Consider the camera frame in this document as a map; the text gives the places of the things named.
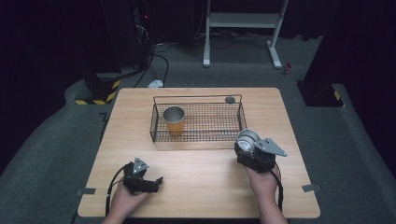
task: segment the black curtain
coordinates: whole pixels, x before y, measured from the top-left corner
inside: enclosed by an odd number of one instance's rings
[[[289,0],[279,35],[304,40],[325,35],[340,0]]]
[[[304,83],[345,85],[375,148],[396,175],[396,2],[344,0]]]
[[[2,1],[0,33],[3,173],[35,128],[62,108],[64,91],[82,76],[72,59],[60,1]]]

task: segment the paper cup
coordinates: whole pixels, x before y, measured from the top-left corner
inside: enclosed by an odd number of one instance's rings
[[[173,105],[167,107],[163,111],[163,119],[169,134],[173,136],[180,136],[184,130],[184,110],[183,108]]]

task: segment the hand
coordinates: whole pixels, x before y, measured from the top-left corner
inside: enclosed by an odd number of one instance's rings
[[[256,196],[261,224],[287,224],[288,221],[276,205],[277,182],[275,177],[270,172],[259,174],[246,166],[245,171],[250,180],[250,187]],[[279,178],[280,173],[277,166],[272,171]]]
[[[147,199],[149,193],[141,193],[139,195],[133,195],[131,192],[122,184],[122,180],[117,186],[117,190],[114,193],[113,199],[111,200],[110,211],[103,220],[102,224],[111,223],[122,223],[131,213]]]
[[[256,197],[266,200],[275,200],[277,183],[274,176],[270,172],[257,173],[246,166],[244,167],[250,179],[250,187]],[[273,172],[279,178],[279,169],[277,166],[274,167]]]

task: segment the yellow black caution tape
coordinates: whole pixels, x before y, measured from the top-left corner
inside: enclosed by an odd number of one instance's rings
[[[339,103],[343,104],[342,107],[346,107],[346,105],[345,105],[345,104],[343,103],[343,101],[341,100],[341,96],[340,96],[340,94],[338,93],[338,91],[334,91],[334,96],[335,96],[335,99],[336,99]]]
[[[116,96],[117,88],[120,85],[120,80],[114,82],[111,92],[104,99],[75,99],[77,105],[108,105]]]

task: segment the black wire basket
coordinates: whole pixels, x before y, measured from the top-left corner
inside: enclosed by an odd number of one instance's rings
[[[153,142],[235,141],[238,133],[247,128],[240,94],[155,96],[153,99],[150,126]],[[173,105],[184,110],[184,130],[177,136],[169,133],[163,119],[163,111]]]

